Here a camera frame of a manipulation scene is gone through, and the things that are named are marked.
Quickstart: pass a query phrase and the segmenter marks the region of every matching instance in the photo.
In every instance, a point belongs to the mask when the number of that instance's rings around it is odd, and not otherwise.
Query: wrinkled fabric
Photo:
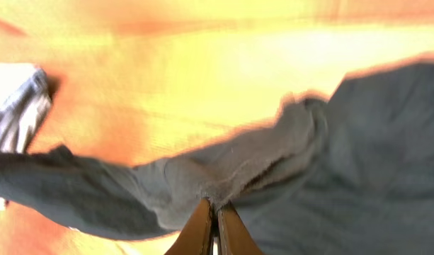
[[[273,127],[134,168],[66,147],[0,154],[0,195],[113,239],[165,234],[211,195],[266,254],[434,254],[434,63],[345,79]]]
[[[0,153],[26,150],[52,104],[46,79],[33,64],[0,63]]]

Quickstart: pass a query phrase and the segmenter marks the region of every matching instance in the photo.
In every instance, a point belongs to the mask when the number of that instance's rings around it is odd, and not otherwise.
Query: crumpled garment
[[[23,153],[51,105],[41,68],[0,63],[0,153]],[[0,210],[6,204],[0,198]]]
[[[434,63],[345,79],[272,127],[133,168],[64,146],[0,154],[2,195],[113,239],[170,232],[209,196],[265,254],[434,254]]]

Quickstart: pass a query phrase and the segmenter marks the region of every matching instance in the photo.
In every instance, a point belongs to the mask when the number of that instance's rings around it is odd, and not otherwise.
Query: orange background
[[[65,143],[129,165],[272,121],[286,94],[330,96],[347,72],[424,52],[434,0],[0,0],[0,62],[60,80],[29,152]],[[114,242],[15,203],[0,212],[0,254],[162,254],[175,237]]]

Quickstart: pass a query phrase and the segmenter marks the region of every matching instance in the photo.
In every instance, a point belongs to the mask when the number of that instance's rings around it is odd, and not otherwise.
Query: orange surface
[[[434,52],[434,1],[232,2],[0,0],[0,62],[60,80],[29,151],[149,162],[273,120],[291,92],[329,96],[347,72]],[[114,242],[0,212],[0,254],[162,254],[175,238]]]

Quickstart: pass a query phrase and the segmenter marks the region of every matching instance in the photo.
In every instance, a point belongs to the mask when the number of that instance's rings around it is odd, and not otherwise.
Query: dark clothing
[[[266,254],[434,254],[434,64],[346,79],[328,104],[133,169],[65,147],[0,154],[0,196],[113,239],[180,229],[209,197]]]

